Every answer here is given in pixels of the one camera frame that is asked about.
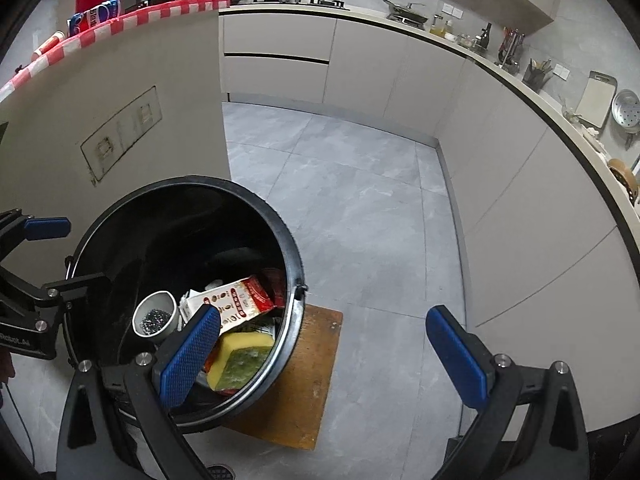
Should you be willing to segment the yellow oil bottle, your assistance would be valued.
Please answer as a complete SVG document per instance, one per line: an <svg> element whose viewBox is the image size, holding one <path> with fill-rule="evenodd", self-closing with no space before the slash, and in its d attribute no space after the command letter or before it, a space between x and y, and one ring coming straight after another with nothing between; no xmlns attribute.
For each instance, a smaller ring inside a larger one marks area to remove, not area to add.
<svg viewBox="0 0 640 480"><path fill-rule="evenodd" d="M430 33L445 38L447 34L450 34L451 27L452 21L446 20L442 14L435 13L430 26Z"/></svg>

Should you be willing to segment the crushed blue soda can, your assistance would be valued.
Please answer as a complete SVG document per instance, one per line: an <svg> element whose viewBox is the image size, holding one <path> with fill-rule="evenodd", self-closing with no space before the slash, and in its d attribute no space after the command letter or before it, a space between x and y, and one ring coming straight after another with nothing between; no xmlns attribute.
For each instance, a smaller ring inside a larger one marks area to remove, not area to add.
<svg viewBox="0 0 640 480"><path fill-rule="evenodd" d="M93 8L73 14L68 20L68 36L73 37L81 32L117 18L120 14L120 0L105 0Z"/></svg>

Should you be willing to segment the kitchen island cabinet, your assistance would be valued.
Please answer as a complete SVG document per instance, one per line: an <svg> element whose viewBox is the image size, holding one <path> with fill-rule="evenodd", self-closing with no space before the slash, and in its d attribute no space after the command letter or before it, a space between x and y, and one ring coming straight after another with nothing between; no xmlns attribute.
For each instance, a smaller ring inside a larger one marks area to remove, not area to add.
<svg viewBox="0 0 640 480"><path fill-rule="evenodd" d="M1 101L1 206L66 217L70 234L25 242L4 266L35 284L111 204L159 180L230 174L217 12L143 25L75 52Z"/></svg>

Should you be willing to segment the gas stove top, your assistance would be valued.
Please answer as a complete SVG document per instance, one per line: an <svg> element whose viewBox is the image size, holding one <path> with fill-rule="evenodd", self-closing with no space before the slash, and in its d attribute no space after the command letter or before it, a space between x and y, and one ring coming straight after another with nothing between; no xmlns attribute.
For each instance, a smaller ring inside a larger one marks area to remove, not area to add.
<svg viewBox="0 0 640 480"><path fill-rule="evenodd" d="M342 0L240 0L240 4L299 4L348 11L348 7Z"/></svg>

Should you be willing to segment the steel wool scrubber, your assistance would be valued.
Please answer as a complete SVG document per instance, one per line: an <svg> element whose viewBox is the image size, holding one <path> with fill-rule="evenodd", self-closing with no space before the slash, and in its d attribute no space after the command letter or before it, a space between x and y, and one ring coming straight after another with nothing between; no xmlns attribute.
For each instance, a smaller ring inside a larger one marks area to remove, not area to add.
<svg viewBox="0 0 640 480"><path fill-rule="evenodd" d="M160 309L151 309L145 313L140 321L140 330L145 336L155 335L169 323L170 319L170 313Z"/></svg>

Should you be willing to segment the white cutting board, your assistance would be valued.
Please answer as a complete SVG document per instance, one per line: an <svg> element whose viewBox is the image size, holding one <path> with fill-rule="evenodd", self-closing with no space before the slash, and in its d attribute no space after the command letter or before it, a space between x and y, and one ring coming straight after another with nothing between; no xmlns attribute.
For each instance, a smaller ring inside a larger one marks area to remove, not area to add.
<svg viewBox="0 0 640 480"><path fill-rule="evenodd" d="M575 110L579 121L585 126L601 130L610 114L616 90L615 77L592 70Z"/></svg>

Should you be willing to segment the red white milk carton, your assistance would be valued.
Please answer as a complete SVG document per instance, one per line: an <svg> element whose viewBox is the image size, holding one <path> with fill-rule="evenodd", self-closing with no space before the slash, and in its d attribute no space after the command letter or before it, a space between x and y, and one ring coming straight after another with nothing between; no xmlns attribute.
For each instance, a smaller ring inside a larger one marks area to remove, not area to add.
<svg viewBox="0 0 640 480"><path fill-rule="evenodd" d="M186 324L200 310L211 307L220 316L220 333L237 330L241 325L271 311L274 303L254 276L207 289L190 290L179 302L178 308Z"/></svg>

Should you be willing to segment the round metal steamer plate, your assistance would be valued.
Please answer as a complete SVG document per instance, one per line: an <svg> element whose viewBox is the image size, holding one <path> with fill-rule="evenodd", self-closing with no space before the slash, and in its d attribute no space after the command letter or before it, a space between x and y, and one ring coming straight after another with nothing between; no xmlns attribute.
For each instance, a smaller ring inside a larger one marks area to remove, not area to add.
<svg viewBox="0 0 640 480"><path fill-rule="evenodd" d="M630 133L639 132L640 101L629 89L620 90L612 101L611 114L620 128Z"/></svg>

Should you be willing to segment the lower kitchen cabinets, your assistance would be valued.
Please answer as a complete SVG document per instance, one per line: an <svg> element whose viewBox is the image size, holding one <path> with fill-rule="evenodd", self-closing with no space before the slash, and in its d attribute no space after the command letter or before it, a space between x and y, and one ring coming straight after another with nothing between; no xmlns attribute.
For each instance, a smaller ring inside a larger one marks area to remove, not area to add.
<svg viewBox="0 0 640 480"><path fill-rule="evenodd" d="M429 32L311 6L225 10L221 66L233 101L344 117L437 148L470 329L520 363L567 362L589 428L638 413L638 214L541 96Z"/></svg>

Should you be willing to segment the red paper cup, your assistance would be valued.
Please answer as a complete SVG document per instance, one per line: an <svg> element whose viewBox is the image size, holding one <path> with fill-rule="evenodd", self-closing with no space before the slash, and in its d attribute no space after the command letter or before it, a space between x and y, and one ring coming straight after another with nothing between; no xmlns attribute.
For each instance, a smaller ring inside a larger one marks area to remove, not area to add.
<svg viewBox="0 0 640 480"><path fill-rule="evenodd" d="M42 58L43 55L50 52L54 47L60 44L62 41L66 39L64 32L58 30L54 32L49 38L43 41L40 46L36 47L34 52L32 52L32 57L30 58L32 61L38 60L38 58Z"/></svg>

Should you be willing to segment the black microwave oven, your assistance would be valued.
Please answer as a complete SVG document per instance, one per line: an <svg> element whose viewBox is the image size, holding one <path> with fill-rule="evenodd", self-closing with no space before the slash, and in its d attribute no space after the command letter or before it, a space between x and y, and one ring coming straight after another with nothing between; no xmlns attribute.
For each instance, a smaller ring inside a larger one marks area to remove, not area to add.
<svg viewBox="0 0 640 480"><path fill-rule="evenodd" d="M128 6L128 8L124 10L124 13L127 14L130 12L147 8L148 6L157 6L158 4L168 3L171 1L175 1L175 0L142 0L140 2L133 4L132 6Z"/></svg>

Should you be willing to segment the black round trash bin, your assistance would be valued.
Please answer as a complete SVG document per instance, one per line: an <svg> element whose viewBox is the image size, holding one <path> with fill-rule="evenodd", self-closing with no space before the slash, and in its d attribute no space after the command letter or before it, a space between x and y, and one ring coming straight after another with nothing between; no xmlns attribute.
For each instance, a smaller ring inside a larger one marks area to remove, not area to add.
<svg viewBox="0 0 640 480"><path fill-rule="evenodd" d="M63 316L72 364L128 364L153 345L134 336L134 308L151 292L180 298L219 280L254 276L268 294L282 292L280 323L265 364L232 396L192 387L171 412L183 434L218 427L255 404L274 384L295 348L305 310L304 267L288 227L258 195L234 182L202 176L158 181L104 211L81 237L68 278L102 273L105 295Z"/></svg>

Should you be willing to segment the white blue paper cup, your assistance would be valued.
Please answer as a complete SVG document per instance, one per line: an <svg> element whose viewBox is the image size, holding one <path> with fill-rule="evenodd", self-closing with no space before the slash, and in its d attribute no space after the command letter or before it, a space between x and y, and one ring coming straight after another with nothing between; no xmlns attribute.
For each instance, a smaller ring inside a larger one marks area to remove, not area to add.
<svg viewBox="0 0 640 480"><path fill-rule="evenodd" d="M179 325L178 304L168 290L146 296L134 309L131 326L134 334L153 344L161 344Z"/></svg>

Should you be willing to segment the yellow sponge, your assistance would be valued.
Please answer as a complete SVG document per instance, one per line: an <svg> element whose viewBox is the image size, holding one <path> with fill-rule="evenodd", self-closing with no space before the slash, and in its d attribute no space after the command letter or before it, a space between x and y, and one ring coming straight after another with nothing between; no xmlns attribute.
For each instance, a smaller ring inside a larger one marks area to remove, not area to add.
<svg viewBox="0 0 640 480"><path fill-rule="evenodd" d="M274 338L262 332L226 333L205 361L206 382L216 392L238 391L268 358Z"/></svg>

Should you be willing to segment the dark glass bottle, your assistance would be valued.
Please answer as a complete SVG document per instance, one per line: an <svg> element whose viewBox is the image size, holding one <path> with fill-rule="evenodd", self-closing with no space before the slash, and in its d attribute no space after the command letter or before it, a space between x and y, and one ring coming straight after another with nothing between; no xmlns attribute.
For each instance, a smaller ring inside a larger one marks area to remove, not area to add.
<svg viewBox="0 0 640 480"><path fill-rule="evenodd" d="M491 23L487 23L480 34L475 37L473 49L479 54L486 54L490 43Z"/></svg>

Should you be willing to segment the pan on counter rack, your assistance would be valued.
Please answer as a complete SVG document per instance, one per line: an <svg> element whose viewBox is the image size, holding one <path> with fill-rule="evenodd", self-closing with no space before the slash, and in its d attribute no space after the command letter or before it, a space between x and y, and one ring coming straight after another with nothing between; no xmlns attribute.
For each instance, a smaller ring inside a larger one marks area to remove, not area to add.
<svg viewBox="0 0 640 480"><path fill-rule="evenodd" d="M424 25L428 22L428 17L413 10L410 4L403 6L390 0L383 0L387 6L389 20L409 24L416 28L424 29Z"/></svg>

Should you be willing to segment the wooden bowl on counter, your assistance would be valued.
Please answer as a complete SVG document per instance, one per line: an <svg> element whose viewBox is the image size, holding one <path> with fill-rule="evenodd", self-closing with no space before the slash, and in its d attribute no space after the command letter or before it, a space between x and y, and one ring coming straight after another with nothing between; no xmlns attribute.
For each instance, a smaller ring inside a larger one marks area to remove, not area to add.
<svg viewBox="0 0 640 480"><path fill-rule="evenodd" d="M620 159L610 158L606 163L612 175L626 190L631 203L635 203L639 196L639 185L636 176L631 169Z"/></svg>

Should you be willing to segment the red white checkered tablecloth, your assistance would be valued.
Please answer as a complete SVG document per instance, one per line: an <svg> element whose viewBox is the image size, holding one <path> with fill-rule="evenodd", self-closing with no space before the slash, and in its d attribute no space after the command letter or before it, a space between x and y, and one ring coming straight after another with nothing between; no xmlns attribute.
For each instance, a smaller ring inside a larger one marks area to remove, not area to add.
<svg viewBox="0 0 640 480"><path fill-rule="evenodd" d="M88 48L97 42L107 40L121 32L168 20L168 18L178 18L181 15L218 12L222 9L229 9L230 6L230 0L175 0L157 4L156 6L146 6L118 18L112 18L97 24L73 37L59 41L51 49L39 55L35 61L20 70L1 88L1 101L5 101L15 90L24 86L27 81L30 81L48 67L61 62L63 58L68 58L75 52Z"/></svg>

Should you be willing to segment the black utensil holder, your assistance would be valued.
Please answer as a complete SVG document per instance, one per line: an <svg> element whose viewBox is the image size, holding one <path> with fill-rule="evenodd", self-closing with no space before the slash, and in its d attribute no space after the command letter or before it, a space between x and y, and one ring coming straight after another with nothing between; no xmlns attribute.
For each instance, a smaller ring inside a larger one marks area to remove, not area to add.
<svg viewBox="0 0 640 480"><path fill-rule="evenodd" d="M538 93L552 76L552 70L550 58L546 58L543 61L536 61L531 58L526 66L522 79L523 84L532 89L533 92Z"/></svg>

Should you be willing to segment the wooden board under bin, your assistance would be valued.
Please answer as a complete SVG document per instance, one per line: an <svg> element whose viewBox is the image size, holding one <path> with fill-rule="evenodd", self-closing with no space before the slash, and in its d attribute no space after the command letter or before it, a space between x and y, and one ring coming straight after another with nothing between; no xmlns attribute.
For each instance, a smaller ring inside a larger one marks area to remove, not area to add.
<svg viewBox="0 0 640 480"><path fill-rule="evenodd" d="M342 312L308 304L295 349L278 379L224 426L268 443L314 450L342 325Z"/></svg>

